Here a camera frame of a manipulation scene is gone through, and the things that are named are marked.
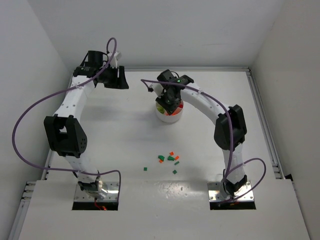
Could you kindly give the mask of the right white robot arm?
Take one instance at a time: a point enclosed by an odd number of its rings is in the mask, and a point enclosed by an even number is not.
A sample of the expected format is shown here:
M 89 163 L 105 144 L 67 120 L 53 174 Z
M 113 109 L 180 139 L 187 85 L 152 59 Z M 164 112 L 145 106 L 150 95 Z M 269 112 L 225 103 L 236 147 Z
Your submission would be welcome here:
M 237 104 L 230 106 L 214 100 L 201 91 L 192 78 L 187 75 L 176 77 L 169 69 L 161 72 L 157 81 L 153 86 L 157 95 L 155 101 L 165 113 L 172 115 L 182 102 L 186 102 L 214 124 L 213 139 L 224 156 L 223 190 L 226 197 L 233 197 L 247 182 L 247 175 L 241 166 L 242 144 L 247 134 L 243 109 Z

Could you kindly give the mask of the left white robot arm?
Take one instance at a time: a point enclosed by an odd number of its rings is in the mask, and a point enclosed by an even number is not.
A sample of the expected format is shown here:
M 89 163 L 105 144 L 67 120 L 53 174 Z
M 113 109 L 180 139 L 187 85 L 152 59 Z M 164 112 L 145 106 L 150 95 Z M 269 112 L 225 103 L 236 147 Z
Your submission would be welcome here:
M 62 104 L 52 116 L 44 119 L 50 149 L 70 164 L 80 189 L 91 196 L 103 192 L 103 181 L 85 153 L 88 138 L 80 119 L 87 99 L 97 84 L 103 84 L 109 89 L 129 88 L 125 68 L 118 65 L 120 58 L 119 51 L 88 51 L 84 61 L 71 76 L 70 90 Z

